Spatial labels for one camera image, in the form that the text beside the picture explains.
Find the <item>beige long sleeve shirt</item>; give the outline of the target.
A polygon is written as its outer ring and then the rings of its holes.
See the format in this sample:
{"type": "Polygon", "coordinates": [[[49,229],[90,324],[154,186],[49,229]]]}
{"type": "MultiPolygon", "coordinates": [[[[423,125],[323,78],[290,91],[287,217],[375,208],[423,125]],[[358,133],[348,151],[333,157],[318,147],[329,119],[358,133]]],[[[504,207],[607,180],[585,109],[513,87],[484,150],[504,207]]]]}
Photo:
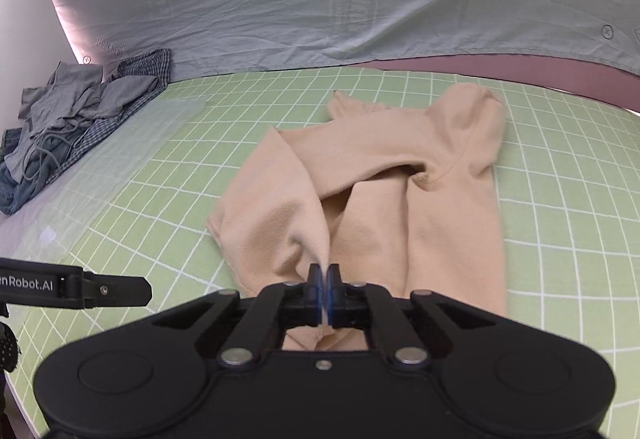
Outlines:
{"type": "Polygon", "coordinates": [[[492,169],[506,107],[477,84],[423,109],[335,92],[329,121],[271,128],[207,219],[240,291],[337,265],[396,297],[431,289],[506,313],[492,169]]]}

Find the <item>green grid cutting mat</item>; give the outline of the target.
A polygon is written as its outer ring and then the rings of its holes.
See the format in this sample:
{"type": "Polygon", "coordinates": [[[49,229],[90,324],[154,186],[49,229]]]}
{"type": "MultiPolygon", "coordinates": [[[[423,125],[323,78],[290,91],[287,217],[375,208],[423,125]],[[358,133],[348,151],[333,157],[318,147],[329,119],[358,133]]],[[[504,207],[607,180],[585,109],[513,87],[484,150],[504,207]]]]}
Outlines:
{"type": "MultiPolygon", "coordinates": [[[[3,256],[140,275],[145,308],[15,306],[10,378],[35,433],[38,363],[68,341],[233,283],[205,222],[267,129],[323,123],[333,92],[424,108],[457,75],[332,68],[202,77],[170,85],[21,211],[1,220],[3,256]]],[[[639,118],[606,104],[502,81],[495,167],[512,319],[579,339],[612,365],[603,425],[639,433],[639,118]]]]}

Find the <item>blue checked shirt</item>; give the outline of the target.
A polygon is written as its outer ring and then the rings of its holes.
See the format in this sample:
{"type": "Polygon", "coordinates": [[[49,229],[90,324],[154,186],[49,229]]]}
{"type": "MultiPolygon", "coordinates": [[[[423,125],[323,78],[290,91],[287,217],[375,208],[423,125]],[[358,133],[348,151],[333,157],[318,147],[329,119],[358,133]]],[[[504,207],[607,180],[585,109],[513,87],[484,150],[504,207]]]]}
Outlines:
{"type": "Polygon", "coordinates": [[[171,79],[171,51],[157,49],[119,62],[101,84],[101,103],[83,121],[44,136],[50,185],[85,154],[155,99],[171,79]]]}

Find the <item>crumpled grey drawstring garment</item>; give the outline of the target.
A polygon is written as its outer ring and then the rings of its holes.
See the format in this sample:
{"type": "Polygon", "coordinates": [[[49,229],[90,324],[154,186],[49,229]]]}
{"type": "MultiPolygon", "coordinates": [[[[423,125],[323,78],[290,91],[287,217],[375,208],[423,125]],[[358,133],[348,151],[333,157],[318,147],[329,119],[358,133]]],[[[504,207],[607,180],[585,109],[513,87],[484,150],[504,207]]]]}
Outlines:
{"type": "Polygon", "coordinates": [[[61,62],[47,84],[25,88],[18,118],[23,122],[21,139],[4,159],[12,179],[23,180],[27,161],[35,151],[39,137],[50,129],[63,128],[69,122],[83,121],[101,103],[103,68],[99,64],[61,62]]]}

